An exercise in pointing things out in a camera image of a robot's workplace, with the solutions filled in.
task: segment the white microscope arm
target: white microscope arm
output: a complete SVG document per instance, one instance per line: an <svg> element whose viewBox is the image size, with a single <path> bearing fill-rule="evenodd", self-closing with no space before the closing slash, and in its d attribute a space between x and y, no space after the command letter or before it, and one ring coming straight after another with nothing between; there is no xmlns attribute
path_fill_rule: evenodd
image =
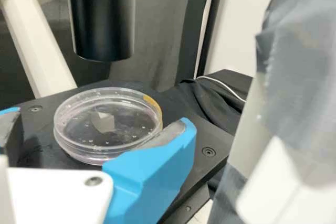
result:
<svg viewBox="0 0 336 224"><path fill-rule="evenodd" d="M41 10L39 2L48 1L0 0L10 34L36 98L77 87Z"/></svg>

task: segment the black metal frame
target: black metal frame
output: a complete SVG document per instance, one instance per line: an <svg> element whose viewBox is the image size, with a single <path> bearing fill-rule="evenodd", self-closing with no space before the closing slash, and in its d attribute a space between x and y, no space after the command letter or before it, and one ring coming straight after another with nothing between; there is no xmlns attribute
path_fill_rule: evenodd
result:
<svg viewBox="0 0 336 224"><path fill-rule="evenodd" d="M174 103L173 97L160 94L141 83L102 81L88 86L28 101L21 107L25 143L18 166L60 169L100 169L78 162L68 156L56 143L53 136L53 117L57 107L68 97L84 90L99 87L124 87L150 95L160 105L163 124L181 117L189 118L197 128L194 166L183 184L180 194L173 201L160 223L185 223L209 199L207 181L226 163L233 137L212 125L188 108Z"/></svg>

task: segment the microscope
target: microscope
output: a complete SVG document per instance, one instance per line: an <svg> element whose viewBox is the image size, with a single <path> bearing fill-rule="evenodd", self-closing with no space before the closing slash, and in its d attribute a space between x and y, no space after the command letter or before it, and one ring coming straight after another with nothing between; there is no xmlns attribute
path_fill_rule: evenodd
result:
<svg viewBox="0 0 336 224"><path fill-rule="evenodd" d="M214 151L209 156L211 140L201 129L229 142L232 136L223 137L188 113L168 116L176 106L138 84L111 87L105 81L77 88L40 7L49 1L1 0L37 100L0 111L0 119L10 122L1 128L6 136L0 147L0 201L6 214L0 222L174 223L170 216L176 212L181 218L186 200L229 152L224 144L217 156ZM111 62L134 54L135 0L68 2L79 57ZM196 128L207 144L196 144ZM115 139L121 143L111 145ZM25 165L8 167L8 159L15 166L23 144L29 149L21 154Z"/></svg>

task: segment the white cable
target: white cable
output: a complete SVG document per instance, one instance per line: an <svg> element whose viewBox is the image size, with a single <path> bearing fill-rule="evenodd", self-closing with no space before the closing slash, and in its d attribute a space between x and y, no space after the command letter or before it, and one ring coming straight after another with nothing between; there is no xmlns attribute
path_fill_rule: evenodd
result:
<svg viewBox="0 0 336 224"><path fill-rule="evenodd" d="M230 91L236 98L238 98L239 100L241 100L242 102L246 102L246 100L244 100L243 98L241 98L239 95L237 95L237 93L235 91L233 91L228 85L226 85L225 83L223 83L222 81L219 81L215 78L209 77L209 76L199 76L196 79L207 79L210 81L214 81L219 83L220 85L224 86L228 91Z"/></svg>

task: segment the petri dish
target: petri dish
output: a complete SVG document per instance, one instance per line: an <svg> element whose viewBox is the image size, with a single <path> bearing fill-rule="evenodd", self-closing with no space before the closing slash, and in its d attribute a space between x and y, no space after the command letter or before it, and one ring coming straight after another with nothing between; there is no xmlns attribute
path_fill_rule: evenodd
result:
<svg viewBox="0 0 336 224"><path fill-rule="evenodd" d="M54 136L71 157L92 165L136 148L162 130L162 112L150 96L127 88L98 88L64 101Z"/></svg>

